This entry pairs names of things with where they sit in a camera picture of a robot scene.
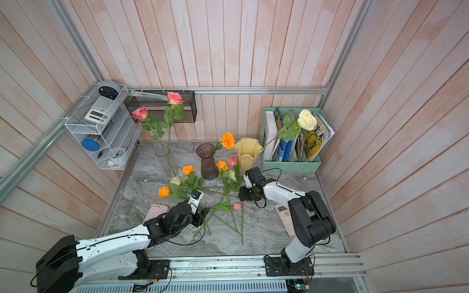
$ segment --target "purple glass vase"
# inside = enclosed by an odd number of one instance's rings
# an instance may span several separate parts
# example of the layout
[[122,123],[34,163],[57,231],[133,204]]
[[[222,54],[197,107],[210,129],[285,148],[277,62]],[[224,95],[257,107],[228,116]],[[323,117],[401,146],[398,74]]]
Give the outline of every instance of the purple glass vase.
[[217,165],[212,155],[215,147],[209,143],[199,145],[196,154],[200,158],[200,173],[205,180],[213,180],[218,176]]

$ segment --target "vent grille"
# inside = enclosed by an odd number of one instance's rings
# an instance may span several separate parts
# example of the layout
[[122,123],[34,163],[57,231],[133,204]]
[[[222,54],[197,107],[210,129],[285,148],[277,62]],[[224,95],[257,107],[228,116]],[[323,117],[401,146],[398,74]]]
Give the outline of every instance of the vent grille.
[[[167,283],[153,284],[148,292],[159,292]],[[77,288],[76,293],[111,293],[132,292],[133,284],[90,284]],[[211,293],[237,293],[237,292],[286,292],[285,280],[235,280],[235,281],[195,281],[171,282],[165,292],[211,292]]]

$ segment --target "white wire rack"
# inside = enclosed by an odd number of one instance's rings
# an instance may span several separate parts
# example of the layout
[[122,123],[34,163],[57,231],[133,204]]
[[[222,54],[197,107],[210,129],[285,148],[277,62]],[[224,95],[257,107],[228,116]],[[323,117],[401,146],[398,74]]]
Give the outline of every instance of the white wire rack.
[[[123,170],[130,156],[130,150],[142,131],[141,127],[135,126],[127,110],[116,112],[129,93],[125,84],[119,84],[119,86],[121,91],[110,109],[114,118],[111,126],[108,127],[105,124],[95,123],[84,118],[100,97],[98,88],[87,96],[87,99],[65,123],[67,129],[80,144],[84,139],[94,136],[94,139],[99,143],[99,149],[97,151],[84,149],[100,169]],[[124,155],[116,160],[117,150],[122,149],[125,150]]]

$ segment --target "yellow rose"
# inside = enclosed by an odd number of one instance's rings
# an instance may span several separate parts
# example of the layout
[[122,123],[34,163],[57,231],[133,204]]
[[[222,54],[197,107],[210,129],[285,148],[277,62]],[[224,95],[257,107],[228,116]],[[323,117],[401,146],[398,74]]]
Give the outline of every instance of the yellow rose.
[[235,171],[234,171],[233,169],[230,170],[229,175],[230,175],[230,179],[231,179],[232,181],[236,182],[236,175],[235,175]]
[[226,171],[228,170],[228,164],[225,161],[218,161],[217,168],[218,170]]
[[185,166],[182,169],[182,172],[186,175],[189,175],[189,173],[194,172],[194,166],[193,165]]
[[162,186],[159,188],[158,196],[163,198],[169,196],[169,187],[168,186]]
[[301,128],[306,130],[313,130],[317,122],[318,121],[316,118],[314,118],[313,114],[311,114],[309,110],[304,109],[300,112],[298,117],[298,124]]
[[174,183],[176,185],[179,185],[179,184],[182,183],[182,180],[179,179],[179,177],[176,176],[176,177],[173,177],[169,183]]

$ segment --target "wooden wall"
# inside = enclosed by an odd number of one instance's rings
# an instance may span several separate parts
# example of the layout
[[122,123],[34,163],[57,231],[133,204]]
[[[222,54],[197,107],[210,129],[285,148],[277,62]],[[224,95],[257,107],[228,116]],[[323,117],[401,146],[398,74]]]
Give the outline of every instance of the wooden wall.
[[376,292],[468,291],[468,15],[376,1],[324,108],[320,174]]
[[[0,177],[95,80],[46,0],[0,1]],[[119,174],[64,135],[0,207],[0,284],[29,286],[63,236],[93,237]]]
[[[363,0],[63,0],[105,78],[145,86],[320,86]],[[261,109],[316,95],[197,95],[177,140],[257,137]],[[146,131],[144,140],[150,140]]]

